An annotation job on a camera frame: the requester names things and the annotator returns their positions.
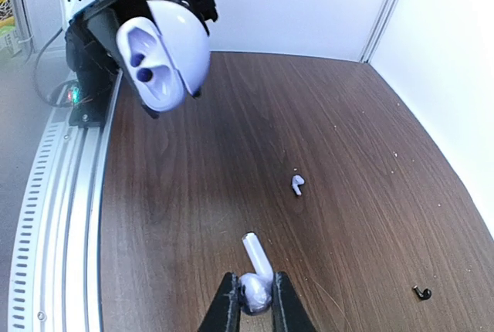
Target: robotic arm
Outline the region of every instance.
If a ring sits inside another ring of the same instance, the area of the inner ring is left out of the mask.
[[[214,0],[60,0],[66,59],[80,84],[72,125],[101,125],[119,68],[154,118],[198,97],[208,73]]]

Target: wireless earbud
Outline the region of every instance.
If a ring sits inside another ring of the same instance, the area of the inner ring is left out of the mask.
[[[420,291],[420,288],[418,288],[418,286],[415,286],[413,288],[413,290],[415,291],[415,293],[417,294],[417,297],[420,299],[420,300],[429,300],[431,297],[432,297],[432,291],[430,291],[429,288],[426,288],[423,292]]]
[[[306,184],[306,181],[300,175],[294,175],[292,178],[292,189],[297,196],[301,196],[302,192],[300,191],[299,185]]]
[[[255,273],[246,273],[240,277],[242,310],[248,315],[256,315],[271,306],[274,274],[257,235],[247,233],[242,241],[255,270]]]

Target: white backdrop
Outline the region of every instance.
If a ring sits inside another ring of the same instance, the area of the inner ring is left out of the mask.
[[[373,67],[441,148],[494,235],[492,0],[400,0]]]
[[[216,0],[220,19],[210,25],[211,47],[358,60],[382,1]],[[40,48],[61,26],[59,3],[26,2]]]

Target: metal extrusion rail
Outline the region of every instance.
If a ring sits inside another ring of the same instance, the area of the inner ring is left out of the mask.
[[[69,126],[54,109],[36,152],[12,255],[8,330],[103,330],[100,209],[110,130],[122,73],[104,127]]]

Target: wood grain surface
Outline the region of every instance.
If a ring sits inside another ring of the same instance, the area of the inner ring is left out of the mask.
[[[217,53],[203,97],[159,120],[123,89],[103,196],[105,330],[196,330],[223,274],[252,271],[248,231],[320,331],[494,331],[494,242],[368,65]],[[270,331],[270,315],[241,330]]]

